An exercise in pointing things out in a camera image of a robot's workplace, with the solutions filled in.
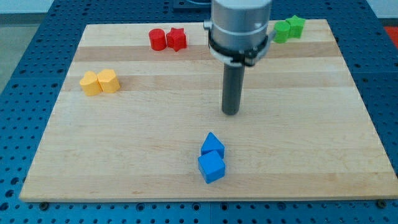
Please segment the black clamp ring mount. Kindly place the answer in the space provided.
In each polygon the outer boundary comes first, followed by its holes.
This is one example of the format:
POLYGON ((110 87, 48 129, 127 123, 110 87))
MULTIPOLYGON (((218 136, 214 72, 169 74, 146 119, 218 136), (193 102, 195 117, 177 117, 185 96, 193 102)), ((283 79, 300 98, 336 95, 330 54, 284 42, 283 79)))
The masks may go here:
POLYGON ((208 47, 214 58, 230 67, 253 67, 265 57, 276 31, 267 33, 268 23, 257 29, 233 32, 213 21, 204 21, 208 31, 208 47))

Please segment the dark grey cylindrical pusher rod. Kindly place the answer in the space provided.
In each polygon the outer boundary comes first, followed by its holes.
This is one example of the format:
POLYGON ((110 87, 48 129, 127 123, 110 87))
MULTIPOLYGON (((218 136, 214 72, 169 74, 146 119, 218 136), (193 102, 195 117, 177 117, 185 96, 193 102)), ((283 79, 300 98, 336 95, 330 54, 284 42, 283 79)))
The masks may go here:
POLYGON ((244 67, 224 64, 221 110, 224 114, 235 115, 239 111, 243 89, 244 67))

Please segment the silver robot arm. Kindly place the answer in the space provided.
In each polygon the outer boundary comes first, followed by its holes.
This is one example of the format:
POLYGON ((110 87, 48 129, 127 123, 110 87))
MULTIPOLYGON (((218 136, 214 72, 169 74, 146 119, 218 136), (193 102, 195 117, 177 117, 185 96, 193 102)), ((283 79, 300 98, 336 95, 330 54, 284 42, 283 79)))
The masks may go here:
POLYGON ((271 0, 213 0, 208 46, 214 58, 224 64, 221 110, 226 115, 239 111, 246 67, 255 66, 268 52, 276 32, 268 33, 271 0))

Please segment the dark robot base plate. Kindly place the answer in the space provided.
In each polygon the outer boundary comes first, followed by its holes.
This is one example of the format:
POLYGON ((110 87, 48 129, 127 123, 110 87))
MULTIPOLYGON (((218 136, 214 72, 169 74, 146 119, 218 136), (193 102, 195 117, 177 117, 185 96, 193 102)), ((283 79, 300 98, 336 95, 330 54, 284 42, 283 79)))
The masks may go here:
POLYGON ((172 7, 174 11, 189 11, 210 9, 211 0, 172 0, 172 7))

